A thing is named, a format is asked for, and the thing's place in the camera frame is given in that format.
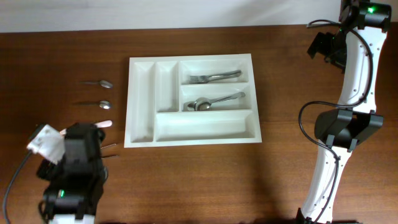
spoon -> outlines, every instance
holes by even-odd
[[[244,92],[235,93],[229,96],[223,96],[215,99],[208,99],[205,97],[200,97],[196,101],[190,101],[185,103],[185,107],[188,111],[204,111],[210,109],[213,103],[224,102],[228,100],[235,100],[240,97],[245,97],[246,94]]]
[[[100,102],[81,102],[78,105],[98,105],[102,109],[109,110],[112,108],[112,104],[106,100],[101,100]]]
[[[101,85],[102,87],[105,88],[112,88],[113,84],[106,81],[106,80],[100,80],[100,81],[87,81],[87,82],[81,82],[82,84],[87,84],[87,85]]]

wooden table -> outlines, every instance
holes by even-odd
[[[376,85],[384,126],[353,153],[334,207],[335,220],[396,223],[398,219],[398,26],[384,44]],[[310,187],[317,147],[297,124],[301,106],[337,102],[341,70],[311,60],[306,51],[321,30],[305,26],[211,29],[111,30],[0,34],[0,193],[26,154],[39,123],[63,129],[76,122],[114,121],[104,151],[109,179],[96,221],[126,223],[238,223],[293,218]],[[128,58],[251,53],[262,144],[123,148]],[[106,79],[111,90],[80,85]],[[109,111],[74,106],[109,100]],[[313,136],[317,115],[309,107],[305,128]],[[32,156],[9,197],[13,223],[40,223],[37,204],[48,182],[35,176]]]

